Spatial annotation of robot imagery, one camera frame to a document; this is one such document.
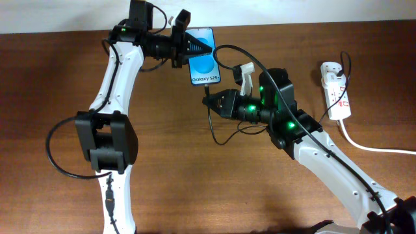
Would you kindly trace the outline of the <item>blue Galaxy smartphone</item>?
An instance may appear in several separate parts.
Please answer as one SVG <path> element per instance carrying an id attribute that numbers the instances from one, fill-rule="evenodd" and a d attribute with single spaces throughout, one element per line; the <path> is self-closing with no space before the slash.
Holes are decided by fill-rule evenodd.
<path id="1" fill-rule="evenodd" d="M 186 32 L 212 49 L 216 47 L 212 28 L 187 29 Z M 190 58 L 189 72 L 191 84 L 194 86 L 216 84 L 221 81 L 220 70 L 212 54 Z"/>

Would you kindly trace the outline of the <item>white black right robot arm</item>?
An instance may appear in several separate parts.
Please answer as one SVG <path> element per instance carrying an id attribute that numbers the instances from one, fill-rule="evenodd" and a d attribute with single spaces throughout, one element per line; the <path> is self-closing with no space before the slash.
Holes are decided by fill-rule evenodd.
<path id="1" fill-rule="evenodd" d="M 287 71 L 259 76 L 259 98 L 226 89 L 202 103 L 231 120 L 266 124 L 272 143 L 314 173 L 343 204 L 360 233 L 414 233 L 415 197 L 400 199 L 350 160 L 294 98 Z"/>

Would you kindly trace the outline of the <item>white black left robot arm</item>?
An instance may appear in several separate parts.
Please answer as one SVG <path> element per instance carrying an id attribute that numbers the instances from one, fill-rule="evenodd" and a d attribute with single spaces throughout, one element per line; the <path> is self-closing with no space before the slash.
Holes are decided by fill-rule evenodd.
<path id="1" fill-rule="evenodd" d="M 212 48 L 186 29 L 191 13 L 181 10 L 171 33 L 152 30 L 155 5 L 131 1 L 129 16 L 109 32 L 109 63 L 99 92 L 86 112 L 78 112 L 75 127 L 81 149 L 99 181 L 104 212 L 104 233 L 136 233 L 131 207 L 130 178 L 138 155 L 138 137 L 129 120 L 135 80 L 147 57 L 169 60 L 181 68 L 189 59 L 211 53 Z"/>

